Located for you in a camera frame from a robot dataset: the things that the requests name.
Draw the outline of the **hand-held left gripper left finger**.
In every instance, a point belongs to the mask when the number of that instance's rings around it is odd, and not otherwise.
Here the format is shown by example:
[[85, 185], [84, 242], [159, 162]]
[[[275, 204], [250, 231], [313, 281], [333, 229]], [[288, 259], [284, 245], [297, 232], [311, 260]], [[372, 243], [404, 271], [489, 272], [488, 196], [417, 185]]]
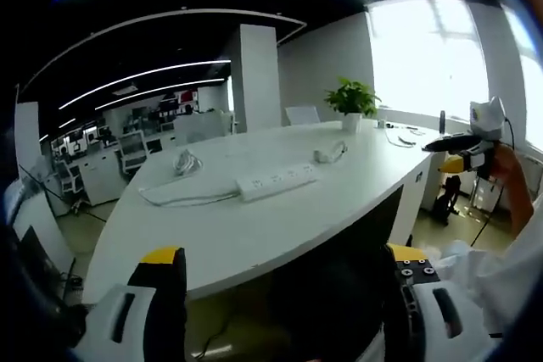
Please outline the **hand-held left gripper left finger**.
[[183, 248], [145, 255], [125, 285], [112, 287], [86, 316], [80, 361], [184, 361], [187, 270]]

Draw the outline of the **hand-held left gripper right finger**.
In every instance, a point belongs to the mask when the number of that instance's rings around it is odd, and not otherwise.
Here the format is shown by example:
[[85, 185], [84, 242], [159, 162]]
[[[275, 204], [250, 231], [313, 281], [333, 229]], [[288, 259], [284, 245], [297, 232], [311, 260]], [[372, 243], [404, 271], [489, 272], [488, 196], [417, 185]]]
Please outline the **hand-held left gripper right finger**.
[[386, 361], [480, 361], [494, 339], [482, 309], [450, 281], [442, 281], [419, 249], [389, 243], [383, 303]]

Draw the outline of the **person's right hand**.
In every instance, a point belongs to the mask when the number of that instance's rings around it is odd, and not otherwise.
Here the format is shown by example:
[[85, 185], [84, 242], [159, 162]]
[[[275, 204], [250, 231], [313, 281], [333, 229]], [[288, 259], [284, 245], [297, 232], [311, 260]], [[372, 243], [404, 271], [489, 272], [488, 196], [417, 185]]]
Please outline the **person's right hand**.
[[497, 143], [491, 160], [490, 176], [501, 181], [510, 192], [522, 192], [526, 182], [521, 164], [513, 149]]

